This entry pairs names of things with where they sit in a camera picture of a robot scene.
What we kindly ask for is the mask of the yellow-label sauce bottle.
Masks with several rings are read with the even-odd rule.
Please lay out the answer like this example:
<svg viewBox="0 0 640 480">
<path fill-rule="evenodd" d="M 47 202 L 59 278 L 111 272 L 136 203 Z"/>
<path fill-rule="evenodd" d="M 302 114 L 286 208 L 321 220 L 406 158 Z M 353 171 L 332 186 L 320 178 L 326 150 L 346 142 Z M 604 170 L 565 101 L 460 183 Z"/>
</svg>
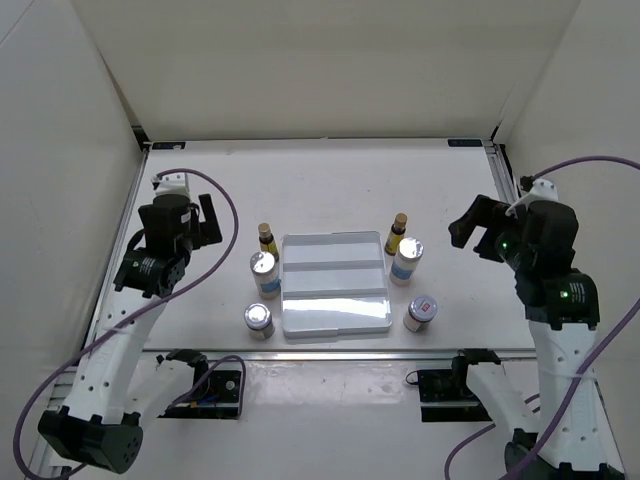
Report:
<svg viewBox="0 0 640 480">
<path fill-rule="evenodd" d="M 277 242 L 268 223 L 263 222 L 258 225 L 258 239 L 262 252 L 270 253 L 276 262 L 279 261 Z"/>
<path fill-rule="evenodd" d="M 398 246 L 405 236 L 407 220 L 405 213 L 400 212 L 395 216 L 384 246 L 387 255 L 396 255 Z"/>
</svg>

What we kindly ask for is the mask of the tall silver-lid salt jar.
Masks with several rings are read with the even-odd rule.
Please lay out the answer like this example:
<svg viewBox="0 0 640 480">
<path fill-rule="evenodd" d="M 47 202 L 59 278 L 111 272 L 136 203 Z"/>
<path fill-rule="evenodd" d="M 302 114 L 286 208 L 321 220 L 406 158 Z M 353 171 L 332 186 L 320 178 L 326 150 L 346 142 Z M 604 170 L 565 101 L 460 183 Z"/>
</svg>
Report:
<svg viewBox="0 0 640 480">
<path fill-rule="evenodd" d="M 249 261 L 258 294 L 263 299 L 274 299 L 280 295 L 281 284 L 279 266 L 269 252 L 256 252 Z"/>
<path fill-rule="evenodd" d="M 402 239 L 397 247 L 389 272 L 389 280 L 396 285 L 408 284 L 420 260 L 423 257 L 424 245 L 414 237 Z"/>
</svg>

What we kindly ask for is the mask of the short spice jar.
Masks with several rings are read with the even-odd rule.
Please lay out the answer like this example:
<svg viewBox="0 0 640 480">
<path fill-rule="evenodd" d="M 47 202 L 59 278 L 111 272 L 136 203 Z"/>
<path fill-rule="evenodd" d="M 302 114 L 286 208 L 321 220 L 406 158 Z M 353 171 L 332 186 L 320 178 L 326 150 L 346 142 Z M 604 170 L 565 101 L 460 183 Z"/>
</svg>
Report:
<svg viewBox="0 0 640 480">
<path fill-rule="evenodd" d="M 244 322 L 249 335 L 258 340 L 269 339 L 275 331 L 272 313 L 262 303 L 253 303 L 246 307 Z"/>
<path fill-rule="evenodd" d="M 438 305 L 432 296 L 421 295 L 415 297 L 407 306 L 403 325 L 413 333 L 424 331 L 436 317 L 437 312 Z"/>
</svg>

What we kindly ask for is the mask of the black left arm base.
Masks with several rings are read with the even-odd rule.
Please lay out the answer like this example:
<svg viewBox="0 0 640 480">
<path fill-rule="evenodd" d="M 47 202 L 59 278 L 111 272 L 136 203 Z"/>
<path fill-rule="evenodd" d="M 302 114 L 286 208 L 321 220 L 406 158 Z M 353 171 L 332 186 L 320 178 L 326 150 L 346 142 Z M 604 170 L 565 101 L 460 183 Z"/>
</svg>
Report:
<svg viewBox="0 0 640 480">
<path fill-rule="evenodd" d="M 193 370 L 193 387 L 185 399 L 170 405 L 161 418 L 166 419 L 238 419 L 241 416 L 247 367 L 238 355 L 226 355 L 210 363 L 208 357 L 193 349 L 174 349 L 156 357 L 157 365 L 177 361 Z"/>
</svg>

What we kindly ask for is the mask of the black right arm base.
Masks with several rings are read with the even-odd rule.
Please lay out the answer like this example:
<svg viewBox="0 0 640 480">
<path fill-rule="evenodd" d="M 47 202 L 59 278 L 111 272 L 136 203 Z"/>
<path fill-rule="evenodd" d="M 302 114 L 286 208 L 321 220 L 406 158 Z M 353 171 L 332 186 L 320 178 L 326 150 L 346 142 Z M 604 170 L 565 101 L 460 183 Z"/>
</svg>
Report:
<svg viewBox="0 0 640 480">
<path fill-rule="evenodd" d="M 489 422 L 481 399 L 515 393 L 501 359 L 490 349 L 459 350 L 450 367 L 410 371 L 405 384 L 418 388 L 423 423 Z"/>
</svg>

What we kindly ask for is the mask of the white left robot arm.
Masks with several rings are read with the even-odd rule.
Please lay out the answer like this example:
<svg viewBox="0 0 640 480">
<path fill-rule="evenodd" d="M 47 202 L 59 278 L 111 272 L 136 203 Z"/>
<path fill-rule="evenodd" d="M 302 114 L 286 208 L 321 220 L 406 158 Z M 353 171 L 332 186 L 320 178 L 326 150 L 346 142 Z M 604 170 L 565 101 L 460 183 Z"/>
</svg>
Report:
<svg viewBox="0 0 640 480">
<path fill-rule="evenodd" d="M 127 472 L 144 424 L 177 397 L 198 400 L 210 377 L 197 351 L 168 354 L 169 366 L 139 393 L 129 387 L 149 334 L 177 297 L 194 251 L 222 242 L 212 199 L 163 193 L 139 208 L 142 227 L 129 240 L 102 316 L 104 332 L 87 346 L 79 378 L 56 411 L 44 412 L 38 433 L 62 458 L 116 474 Z"/>
</svg>

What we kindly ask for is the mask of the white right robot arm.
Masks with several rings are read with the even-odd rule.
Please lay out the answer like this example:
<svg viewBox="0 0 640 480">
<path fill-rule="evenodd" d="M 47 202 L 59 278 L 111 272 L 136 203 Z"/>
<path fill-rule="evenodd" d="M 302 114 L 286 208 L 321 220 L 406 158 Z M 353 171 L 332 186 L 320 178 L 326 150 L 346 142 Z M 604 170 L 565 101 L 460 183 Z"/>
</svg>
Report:
<svg viewBox="0 0 640 480">
<path fill-rule="evenodd" d="M 450 390 L 460 399 L 477 397 L 506 432 L 506 478 L 623 478 L 600 437 L 591 368 L 599 300 L 593 279 L 572 265 L 579 228 L 574 210 L 549 199 L 511 207 L 479 195 L 449 225 L 452 245 L 464 247 L 478 227 L 485 232 L 475 253 L 514 272 L 536 352 L 539 409 L 530 410 L 491 350 L 455 357 Z"/>
</svg>

